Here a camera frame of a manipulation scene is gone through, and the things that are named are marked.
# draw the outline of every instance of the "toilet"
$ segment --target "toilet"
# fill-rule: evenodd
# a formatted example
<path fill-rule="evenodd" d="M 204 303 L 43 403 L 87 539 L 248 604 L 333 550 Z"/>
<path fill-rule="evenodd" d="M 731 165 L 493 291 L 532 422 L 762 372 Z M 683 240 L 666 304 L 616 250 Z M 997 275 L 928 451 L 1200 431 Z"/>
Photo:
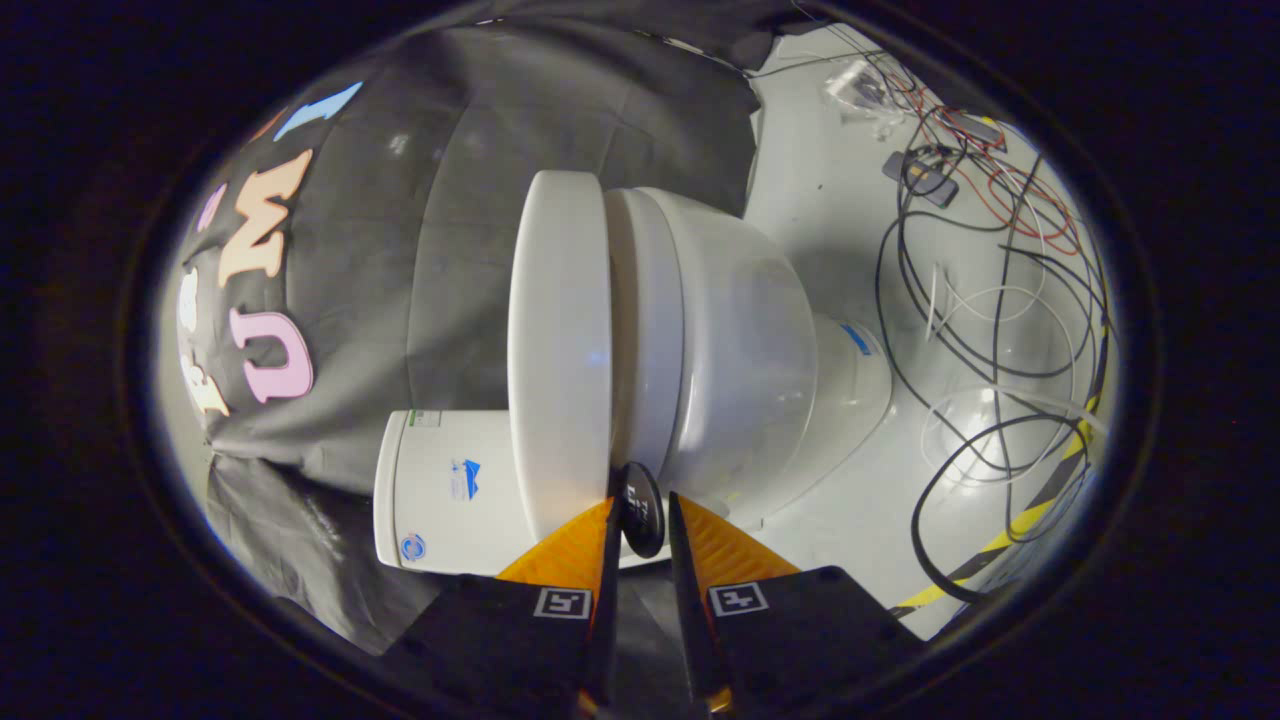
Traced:
<path fill-rule="evenodd" d="M 758 529 L 874 430 L 892 384 L 874 336 L 814 314 L 760 231 L 566 170 L 538 173 L 525 201 L 507 382 L 507 411 L 388 419 L 374 488 L 383 562 L 495 574 L 600 502 L 626 462 L 663 497 Z"/>

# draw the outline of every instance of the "orange letter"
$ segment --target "orange letter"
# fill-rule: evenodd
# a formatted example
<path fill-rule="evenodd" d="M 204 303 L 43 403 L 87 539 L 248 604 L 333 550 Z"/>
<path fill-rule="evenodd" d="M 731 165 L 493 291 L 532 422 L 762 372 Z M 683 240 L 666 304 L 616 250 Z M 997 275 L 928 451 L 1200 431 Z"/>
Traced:
<path fill-rule="evenodd" d="M 302 176 L 311 161 L 307 150 L 288 163 L 265 173 L 253 173 L 244 181 L 236 197 L 236 211 L 244 215 L 244 224 L 223 246 L 218 258 L 218 287 L 227 287 L 227 278 L 244 270 L 265 270 L 274 278 L 280 272 L 284 252 L 284 233 L 275 231 L 266 242 L 259 242 L 271 228 L 280 224 L 289 211 L 271 202 L 271 197 L 288 200 L 302 183 Z"/>

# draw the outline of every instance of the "black cloth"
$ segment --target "black cloth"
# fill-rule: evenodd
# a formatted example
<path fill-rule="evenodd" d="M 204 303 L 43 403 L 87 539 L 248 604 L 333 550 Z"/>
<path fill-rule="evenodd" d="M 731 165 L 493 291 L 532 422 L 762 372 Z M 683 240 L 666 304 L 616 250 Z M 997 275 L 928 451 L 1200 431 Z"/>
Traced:
<path fill-rule="evenodd" d="M 273 141 L 298 106 L 355 82 L 334 118 Z M 206 515 L 228 552 L 360 651 L 389 647 L 445 579 L 376 559 L 367 495 L 387 416 L 506 407 L 511 261 L 532 176 L 590 170 L 607 190 L 654 186 L 741 215 L 758 106 L 740 73 L 655 37 L 521 17 L 411 33 L 266 109 L 264 123 L 283 115 L 257 138 L 248 128 L 214 168 L 179 252 L 201 286 L 197 329 L 179 332 L 179 350 L 232 411 L 202 416 L 215 455 Z M 306 149 L 302 184 L 282 202 L 280 272 L 219 288 L 220 247 L 243 223 L 236 193 Z M 232 307 L 298 327 L 315 370 L 307 395 L 252 397 L 243 361 L 279 365 L 283 348 L 236 347 Z M 695 711 L 672 603 L 664 565 L 623 573 L 616 707 L 626 716 Z"/>
<path fill-rule="evenodd" d="M 532 176 L 590 170 L 605 190 L 655 186 L 741 214 L 758 102 L 732 69 L 654 37 L 520 18 L 410 35 L 325 74 L 282 118 L 356 82 L 337 117 L 273 141 L 279 120 L 210 173 L 180 254 L 201 287 L 179 351 L 230 409 L 202 416 L 215 452 L 370 493 L 390 411 L 506 407 L 511 261 Z M 244 179 L 307 149 L 302 184 L 283 202 L 283 268 L 219 288 Z M 196 232 L 223 182 L 211 225 Z M 253 398 L 242 364 L 278 366 L 284 350 L 238 348 L 233 307 L 291 318 L 314 366 L 307 395 Z"/>

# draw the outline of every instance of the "white floor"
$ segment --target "white floor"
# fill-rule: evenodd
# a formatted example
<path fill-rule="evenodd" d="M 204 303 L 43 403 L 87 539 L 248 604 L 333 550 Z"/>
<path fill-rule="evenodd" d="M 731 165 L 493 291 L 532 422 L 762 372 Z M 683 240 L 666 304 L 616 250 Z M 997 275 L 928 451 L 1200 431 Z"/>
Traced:
<path fill-rule="evenodd" d="M 877 47 L 863 36 L 852 35 L 860 45 Z M 774 46 L 760 72 L 851 51 L 844 40 L 826 28 L 788 36 Z M 884 142 L 874 138 L 870 123 L 842 124 L 836 109 L 819 97 L 820 83 L 833 68 L 832 63 L 814 63 L 753 81 L 763 109 L 755 118 L 759 149 L 745 219 L 786 249 L 815 311 L 878 331 L 881 324 L 873 295 L 876 259 L 881 237 L 896 217 L 896 184 L 881 168 L 891 152 L 905 147 L 916 120 L 908 117 Z M 997 154 L 997 158 L 1029 170 L 1034 152 L 1019 137 L 1006 135 L 1009 152 Z M 980 173 L 969 170 L 969 176 L 979 187 L 986 184 Z M 1056 188 L 1074 210 L 1048 163 L 1042 165 L 1037 177 Z M 973 188 L 963 179 L 957 178 L 957 182 L 960 191 L 947 209 L 940 210 L 923 200 L 915 201 L 913 209 L 925 209 L 982 227 L 998 224 Z M 987 188 L 982 187 L 982 191 L 987 192 Z M 1018 237 L 1020 247 L 1039 250 L 1038 240 Z M 1000 284 L 1004 252 L 996 246 L 1006 242 L 1005 233 L 974 233 L 929 219 L 913 219 L 908 224 L 908 242 L 927 287 L 934 261 L 946 270 L 946 277 L 963 296 Z M 1078 263 L 1073 265 L 1083 274 L 1082 268 Z M 882 278 L 887 331 L 895 355 L 913 384 L 925 397 L 938 398 L 948 389 L 982 382 L 937 341 L 924 345 L 924 320 L 905 295 L 896 240 L 892 237 Z M 1041 272 L 1030 260 L 1014 261 L 1010 284 L 1034 292 L 1039 279 Z M 955 301 L 946 301 L 948 299 L 941 291 L 938 297 L 941 307 L 956 305 Z M 1061 292 L 1056 281 L 1048 279 L 1042 297 L 1062 315 L 1073 345 L 1079 343 L 1084 318 L 1070 296 Z M 1011 307 L 1020 309 L 1028 302 L 1033 301 L 1025 295 L 1006 295 L 1005 316 L 1010 315 Z M 970 304 L 993 315 L 995 293 Z M 991 324 L 966 310 L 957 311 L 952 320 L 952 327 L 970 345 L 986 347 L 988 354 Z M 1050 369 L 1061 366 L 1068 357 L 1062 331 L 1039 305 L 1028 310 L 1020 322 L 1002 323 L 1001 340 L 1001 351 L 1007 352 L 1004 361 L 1010 365 L 1034 368 L 1038 363 Z M 1088 348 L 1075 375 L 1074 392 L 1065 378 L 1053 378 L 1038 386 L 1023 383 L 1023 387 L 1061 398 L 1070 392 L 1076 402 L 1083 404 L 1092 375 Z M 988 405 L 980 393 L 968 393 L 957 398 L 948 419 L 961 430 L 975 433 L 995 424 L 988 415 Z M 925 483 L 942 460 L 959 447 L 959 441 L 945 437 L 937 429 L 927 433 L 932 459 L 927 462 L 920 451 L 920 429 L 925 416 L 924 406 L 895 378 L 883 424 L 831 475 L 768 518 L 755 537 L 801 568 L 828 564 L 845 568 L 886 606 L 895 606 L 928 588 L 932 583 L 911 550 L 909 521 Z M 1033 459 L 1044 442 L 1025 436 L 1023 439 L 1027 450 L 1021 455 L 1018 441 L 1010 439 L 1015 461 L 1027 455 L 1028 460 Z M 1032 475 L 1014 483 L 1014 514 L 1025 507 L 1057 465 L 1057 454 L 1050 456 Z M 960 487 L 946 479 L 940 483 L 925 505 L 922 534 L 931 557 L 943 571 L 963 564 L 1002 532 L 1004 500 L 1004 487 Z M 927 638 L 959 607 L 957 601 L 946 597 L 906 616 L 904 623 Z"/>

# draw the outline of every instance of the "pink letter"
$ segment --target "pink letter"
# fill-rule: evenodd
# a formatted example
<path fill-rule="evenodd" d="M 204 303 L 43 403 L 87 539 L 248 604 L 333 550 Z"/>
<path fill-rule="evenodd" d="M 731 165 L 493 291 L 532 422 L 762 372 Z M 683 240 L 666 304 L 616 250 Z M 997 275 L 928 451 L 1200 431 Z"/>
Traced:
<path fill-rule="evenodd" d="M 259 368 L 244 361 L 244 379 L 259 402 L 273 397 L 300 397 L 311 391 L 311 357 L 302 333 L 292 320 L 279 313 L 241 315 L 232 307 L 230 325 L 236 347 L 243 348 L 255 337 L 274 337 L 284 345 L 288 359 L 280 368 Z"/>

